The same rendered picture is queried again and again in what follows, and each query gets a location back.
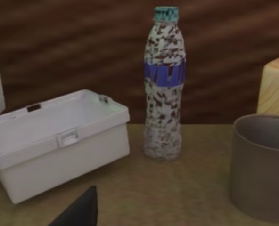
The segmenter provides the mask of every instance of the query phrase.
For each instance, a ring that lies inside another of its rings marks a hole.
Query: cup rim
[[[241,135],[238,130],[236,129],[236,125],[243,119],[246,119],[246,118],[256,118],[256,117],[264,117],[264,118],[275,118],[275,119],[279,119],[279,115],[276,115],[276,114],[258,114],[258,113],[255,113],[255,114],[248,114],[248,115],[244,115],[244,116],[241,116],[239,118],[237,118],[235,121],[234,121],[234,124],[233,124],[233,130],[234,132],[236,133],[237,136],[239,136],[241,139],[245,140],[246,142],[250,143],[250,144],[253,144],[255,146],[258,146],[258,147],[261,147],[263,149],[267,149],[267,150],[272,150],[272,151],[278,151],[279,152],[279,148],[272,148],[272,147],[267,147],[267,146],[263,146],[263,145],[260,145],[258,143],[255,143],[249,139],[247,139],[246,137],[244,137],[243,135]]]

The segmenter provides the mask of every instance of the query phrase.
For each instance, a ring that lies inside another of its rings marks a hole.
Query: white plastic container
[[[1,115],[0,180],[12,202],[128,155],[128,121],[127,107],[88,90]]]

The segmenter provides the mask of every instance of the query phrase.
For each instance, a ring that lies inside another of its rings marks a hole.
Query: water bottle
[[[180,108],[186,52],[178,7],[155,7],[144,55],[147,98],[144,153],[168,161],[181,150]]]

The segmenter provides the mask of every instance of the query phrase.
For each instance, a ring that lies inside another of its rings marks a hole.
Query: wooden block
[[[279,58],[264,67],[257,113],[279,115]]]

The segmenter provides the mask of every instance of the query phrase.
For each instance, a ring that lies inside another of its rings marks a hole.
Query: cup
[[[232,149],[230,199],[247,215],[279,223],[279,116],[237,119]]]

